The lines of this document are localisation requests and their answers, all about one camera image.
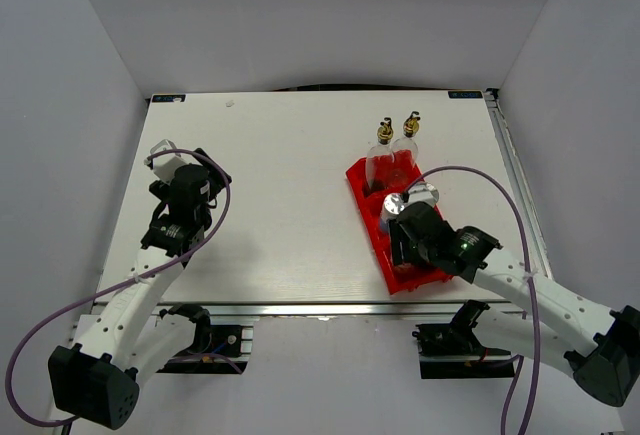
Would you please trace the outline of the blue-label spice shaker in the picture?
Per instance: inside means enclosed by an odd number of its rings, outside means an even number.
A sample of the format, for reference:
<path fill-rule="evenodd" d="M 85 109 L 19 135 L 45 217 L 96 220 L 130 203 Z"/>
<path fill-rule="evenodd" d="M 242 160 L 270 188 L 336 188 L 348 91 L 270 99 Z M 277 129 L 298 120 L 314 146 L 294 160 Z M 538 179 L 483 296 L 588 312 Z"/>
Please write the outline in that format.
<path fill-rule="evenodd" d="M 403 211 L 404 206 L 405 202 L 400 193 L 389 193 L 384 197 L 378 222 L 378 227 L 382 233 L 389 231 L 389 222 L 397 218 Z"/>

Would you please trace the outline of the silver-lid white shaker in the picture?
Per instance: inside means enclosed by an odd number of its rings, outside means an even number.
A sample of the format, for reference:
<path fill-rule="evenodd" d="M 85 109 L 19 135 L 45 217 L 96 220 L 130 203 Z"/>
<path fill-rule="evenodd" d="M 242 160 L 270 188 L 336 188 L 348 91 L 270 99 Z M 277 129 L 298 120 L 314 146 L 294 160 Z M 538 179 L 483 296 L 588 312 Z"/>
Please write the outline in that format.
<path fill-rule="evenodd" d="M 438 189 L 434 185 L 426 181 L 420 181 L 416 183 L 408 191 L 408 204 L 424 202 L 434 208 L 438 200 Z"/>

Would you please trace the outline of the clear glass bottle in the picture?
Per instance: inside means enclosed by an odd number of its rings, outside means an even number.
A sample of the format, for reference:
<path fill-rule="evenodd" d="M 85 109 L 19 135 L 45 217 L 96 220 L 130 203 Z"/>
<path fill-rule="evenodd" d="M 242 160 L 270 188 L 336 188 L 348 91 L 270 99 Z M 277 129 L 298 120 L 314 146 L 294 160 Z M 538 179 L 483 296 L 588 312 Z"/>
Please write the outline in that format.
<path fill-rule="evenodd" d="M 419 131 L 420 113 L 412 111 L 404 121 L 402 136 L 392 144 L 393 167 L 390 181 L 393 186 L 409 181 L 416 165 L 418 146 L 414 138 Z"/>

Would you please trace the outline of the dark-sauce glass bottle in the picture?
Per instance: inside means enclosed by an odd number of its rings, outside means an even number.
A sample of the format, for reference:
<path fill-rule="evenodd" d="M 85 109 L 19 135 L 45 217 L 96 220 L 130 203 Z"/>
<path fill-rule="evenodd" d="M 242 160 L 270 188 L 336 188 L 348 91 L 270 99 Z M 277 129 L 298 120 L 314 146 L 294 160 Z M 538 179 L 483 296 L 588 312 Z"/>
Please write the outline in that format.
<path fill-rule="evenodd" d="M 369 193 L 384 190 L 388 184 L 394 161 L 391 149 L 393 135 L 392 119 L 384 117 L 376 132 L 377 142 L 369 149 L 365 160 L 365 179 Z"/>

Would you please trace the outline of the white-lid chili jar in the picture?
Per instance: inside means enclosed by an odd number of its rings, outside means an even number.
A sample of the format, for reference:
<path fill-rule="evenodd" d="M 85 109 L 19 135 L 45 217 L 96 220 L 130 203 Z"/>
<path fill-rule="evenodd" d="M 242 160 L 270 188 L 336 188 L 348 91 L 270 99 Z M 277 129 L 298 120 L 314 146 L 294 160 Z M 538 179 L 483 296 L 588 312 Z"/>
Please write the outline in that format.
<path fill-rule="evenodd" d="M 394 267 L 394 273 L 398 278 L 407 279 L 414 276 L 415 267 L 412 265 L 401 265 Z"/>

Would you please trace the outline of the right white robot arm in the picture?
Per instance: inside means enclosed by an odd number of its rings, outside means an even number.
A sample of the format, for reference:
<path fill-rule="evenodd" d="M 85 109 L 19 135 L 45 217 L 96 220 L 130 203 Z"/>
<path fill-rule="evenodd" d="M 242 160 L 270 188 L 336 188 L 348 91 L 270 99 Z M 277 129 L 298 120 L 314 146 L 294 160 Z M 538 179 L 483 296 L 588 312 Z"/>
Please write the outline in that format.
<path fill-rule="evenodd" d="M 615 310 L 534 275 L 496 238 L 473 226 L 453 229 L 425 202 L 404 208 L 388 227 L 394 262 L 438 268 L 528 315 L 506 315 L 468 300 L 447 325 L 415 332 L 423 354 L 446 358 L 501 349 L 555 368 L 605 405 L 625 404 L 639 379 L 637 308 Z"/>

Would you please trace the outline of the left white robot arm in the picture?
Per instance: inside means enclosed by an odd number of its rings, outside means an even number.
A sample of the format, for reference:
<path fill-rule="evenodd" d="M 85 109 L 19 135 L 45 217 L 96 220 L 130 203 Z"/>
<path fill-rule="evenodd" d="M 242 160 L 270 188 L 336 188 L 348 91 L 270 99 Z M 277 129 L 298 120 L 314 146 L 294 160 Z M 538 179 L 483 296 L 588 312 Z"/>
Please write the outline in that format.
<path fill-rule="evenodd" d="M 98 319 L 72 347 L 58 346 L 48 359 L 57 409 L 111 430 L 132 415 L 142 387 L 170 358 L 186 350 L 205 351 L 211 342 L 209 313 L 193 304 L 165 311 L 150 332 L 144 326 L 162 296 L 183 273 L 192 256 L 222 222 L 211 212 L 230 176 L 208 154 L 168 143 L 145 160 L 154 175 L 154 209 L 140 249 L 127 275 Z"/>

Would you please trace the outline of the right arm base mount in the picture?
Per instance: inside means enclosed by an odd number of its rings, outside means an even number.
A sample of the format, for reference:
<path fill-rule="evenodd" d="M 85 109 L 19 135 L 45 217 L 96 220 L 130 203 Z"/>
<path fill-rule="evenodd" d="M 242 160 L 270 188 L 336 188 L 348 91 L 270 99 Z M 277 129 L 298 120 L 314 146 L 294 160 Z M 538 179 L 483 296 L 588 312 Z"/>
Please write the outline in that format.
<path fill-rule="evenodd" d="M 485 302 L 465 302 L 448 323 L 419 324 L 412 332 L 423 380 L 506 379 L 515 374 L 516 357 L 483 346 L 473 333 Z"/>

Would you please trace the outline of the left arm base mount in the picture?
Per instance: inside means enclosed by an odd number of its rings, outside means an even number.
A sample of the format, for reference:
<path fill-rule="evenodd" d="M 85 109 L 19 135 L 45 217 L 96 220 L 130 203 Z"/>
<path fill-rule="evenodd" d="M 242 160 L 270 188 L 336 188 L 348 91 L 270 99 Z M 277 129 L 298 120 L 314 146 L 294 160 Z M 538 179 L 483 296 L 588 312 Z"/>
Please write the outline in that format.
<path fill-rule="evenodd" d="M 159 311 L 157 324 L 170 315 L 187 319 L 194 340 L 169 359 L 158 373 L 241 375 L 247 368 L 253 343 L 253 326 L 237 321 L 205 320 L 209 311 L 194 304 L 175 305 Z"/>

